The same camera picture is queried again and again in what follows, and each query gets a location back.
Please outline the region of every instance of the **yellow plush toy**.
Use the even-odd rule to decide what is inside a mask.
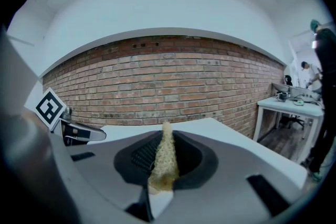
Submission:
[[[148,179],[150,194],[160,191],[172,191],[173,183],[178,179],[179,167],[176,161],[173,129],[169,122],[162,125],[163,136],[155,156],[154,169]]]

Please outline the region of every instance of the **gray floor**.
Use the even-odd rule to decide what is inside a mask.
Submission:
[[[310,126],[305,125],[305,131],[309,133]],[[271,131],[264,139],[260,141],[260,144],[269,148],[270,150],[275,151],[276,153],[296,162],[303,146],[306,142],[306,139],[302,139],[303,132],[301,126],[297,123],[294,123],[290,129],[286,128],[282,124],[276,130]],[[336,153],[336,140],[334,141],[333,147],[326,156],[320,172],[325,176],[329,168],[332,165],[332,162],[335,158]],[[303,191],[307,192],[315,187],[318,183],[313,181],[311,177],[307,178],[307,181],[304,185]]]

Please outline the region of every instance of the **white desk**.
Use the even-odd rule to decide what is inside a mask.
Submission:
[[[240,146],[262,158],[265,162],[272,165],[288,178],[290,178],[300,189],[306,180],[307,171],[300,165],[289,159],[269,150],[268,148],[254,142],[250,138],[236,132],[212,118],[173,123],[173,129],[185,131],[209,137],[214,140]],[[149,131],[161,130],[162,125],[145,125],[145,126],[115,126],[107,125],[102,127],[107,134],[104,141],[89,142],[88,144],[105,143],[115,141]]]
[[[277,111],[279,113],[288,113],[288,114],[294,114],[297,116],[304,116],[304,117],[313,119],[313,124],[311,126],[308,139],[305,143],[305,146],[303,147],[303,150],[301,151],[301,154],[297,160],[297,163],[301,163],[302,161],[304,161],[309,154],[310,147],[313,142],[313,138],[317,136],[317,134],[320,132],[321,125],[323,122],[323,114],[324,114],[322,109],[318,105],[315,105],[315,104],[304,103],[304,105],[295,105],[290,100],[286,100],[285,102],[280,102],[276,100],[275,97],[270,97],[270,98],[261,100],[258,102],[258,105],[259,105],[259,110],[258,110],[256,130],[254,132],[254,137],[253,137],[254,141],[257,141],[259,138],[264,109]],[[279,120],[280,120],[280,116],[278,116],[277,127],[279,125]]]

